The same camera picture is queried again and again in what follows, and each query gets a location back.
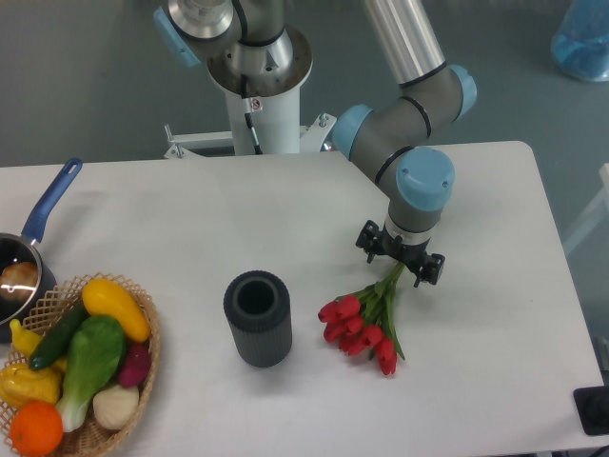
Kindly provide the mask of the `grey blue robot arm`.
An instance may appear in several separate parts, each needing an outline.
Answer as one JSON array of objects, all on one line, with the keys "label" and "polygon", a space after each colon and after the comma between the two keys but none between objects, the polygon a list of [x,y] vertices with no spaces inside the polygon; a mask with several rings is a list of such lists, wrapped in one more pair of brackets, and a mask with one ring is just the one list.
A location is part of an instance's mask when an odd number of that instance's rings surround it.
[{"label": "grey blue robot arm", "polygon": [[395,259],[418,283],[436,284],[445,259],[427,245],[455,170],[426,141],[472,108],[477,87],[466,69],[445,62],[420,2],[367,1],[364,8],[401,94],[386,109],[358,105],[337,119],[321,115],[321,139],[300,125],[312,51],[285,21],[283,2],[165,1],[153,20],[182,63],[204,63],[224,92],[236,154],[306,152],[330,141],[389,201],[384,223],[367,223],[357,246]]}]

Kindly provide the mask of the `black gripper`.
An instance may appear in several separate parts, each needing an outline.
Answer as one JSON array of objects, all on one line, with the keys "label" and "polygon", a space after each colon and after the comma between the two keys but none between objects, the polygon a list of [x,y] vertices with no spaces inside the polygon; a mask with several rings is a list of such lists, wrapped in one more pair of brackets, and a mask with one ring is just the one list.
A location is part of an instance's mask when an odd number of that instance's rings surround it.
[{"label": "black gripper", "polygon": [[416,280],[413,287],[421,283],[435,286],[442,276],[445,257],[438,253],[428,254],[427,245],[431,230],[407,231],[385,223],[383,230],[372,220],[362,227],[355,246],[366,254],[366,263],[371,264],[378,255],[388,256],[414,271]]}]

